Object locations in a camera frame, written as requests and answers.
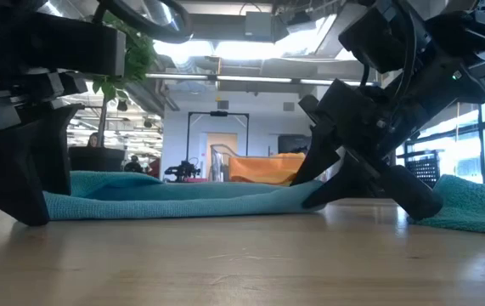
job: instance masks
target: person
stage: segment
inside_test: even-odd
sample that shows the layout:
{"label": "person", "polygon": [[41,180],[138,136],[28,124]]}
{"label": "person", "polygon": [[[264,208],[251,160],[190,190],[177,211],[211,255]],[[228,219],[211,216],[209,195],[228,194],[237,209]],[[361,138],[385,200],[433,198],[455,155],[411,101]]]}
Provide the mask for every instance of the person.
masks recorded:
{"label": "person", "polygon": [[98,147],[98,144],[99,144],[99,134],[98,133],[92,133],[89,136],[89,140],[87,141],[87,146],[96,148],[96,147]]}
{"label": "person", "polygon": [[142,173],[142,166],[138,163],[138,156],[131,156],[131,161],[123,168],[125,172]]}

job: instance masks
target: teal towel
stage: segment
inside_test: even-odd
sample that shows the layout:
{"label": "teal towel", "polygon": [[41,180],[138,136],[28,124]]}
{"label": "teal towel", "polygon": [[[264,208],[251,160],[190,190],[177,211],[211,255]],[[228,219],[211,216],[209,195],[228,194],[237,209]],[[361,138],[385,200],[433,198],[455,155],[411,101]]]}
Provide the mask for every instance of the teal towel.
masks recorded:
{"label": "teal towel", "polygon": [[485,184],[443,175],[434,192],[444,199],[443,209],[417,224],[485,233]]}
{"label": "teal towel", "polygon": [[49,217],[67,219],[181,218],[309,213],[302,202],[319,186],[163,184],[140,173],[70,173],[72,195],[44,192]]}

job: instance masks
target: door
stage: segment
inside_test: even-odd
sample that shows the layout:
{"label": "door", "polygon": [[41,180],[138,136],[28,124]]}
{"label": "door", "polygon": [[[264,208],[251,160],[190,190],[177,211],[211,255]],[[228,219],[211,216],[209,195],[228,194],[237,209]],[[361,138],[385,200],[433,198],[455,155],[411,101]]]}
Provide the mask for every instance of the door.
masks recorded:
{"label": "door", "polygon": [[206,177],[210,178],[211,145],[227,145],[233,152],[238,152],[238,135],[236,133],[207,133],[206,135]]}

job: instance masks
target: table surface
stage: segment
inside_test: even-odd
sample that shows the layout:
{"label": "table surface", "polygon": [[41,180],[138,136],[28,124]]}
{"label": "table surface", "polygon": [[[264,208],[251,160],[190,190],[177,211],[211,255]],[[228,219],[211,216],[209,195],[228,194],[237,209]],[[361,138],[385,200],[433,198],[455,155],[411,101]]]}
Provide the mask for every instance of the table surface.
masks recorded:
{"label": "table surface", "polygon": [[408,225],[389,201],[41,228],[0,212],[0,305],[440,304],[485,304],[485,235]]}

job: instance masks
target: wall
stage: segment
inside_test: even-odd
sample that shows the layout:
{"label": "wall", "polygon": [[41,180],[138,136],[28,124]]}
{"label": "wall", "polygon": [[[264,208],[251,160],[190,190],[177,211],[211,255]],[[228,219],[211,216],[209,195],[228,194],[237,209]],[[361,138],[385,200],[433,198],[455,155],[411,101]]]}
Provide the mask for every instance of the wall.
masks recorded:
{"label": "wall", "polygon": [[[187,148],[187,127],[189,111],[216,111],[217,95],[220,99],[229,101],[229,112],[249,113],[250,128],[248,138],[249,156],[267,156],[268,147],[276,144],[272,151],[277,152],[278,142],[274,141],[279,134],[310,135],[310,119],[296,105],[296,111],[284,112],[284,102],[298,102],[296,93],[253,93],[229,92],[202,93],[172,93],[171,97],[180,107],[180,111],[166,111],[163,122],[163,152],[161,158],[161,173],[171,166],[179,165],[185,160]],[[245,126],[228,117],[210,117],[193,115],[189,135],[189,157],[201,156],[203,150],[202,135],[206,133],[237,133],[238,154],[245,155]]]}

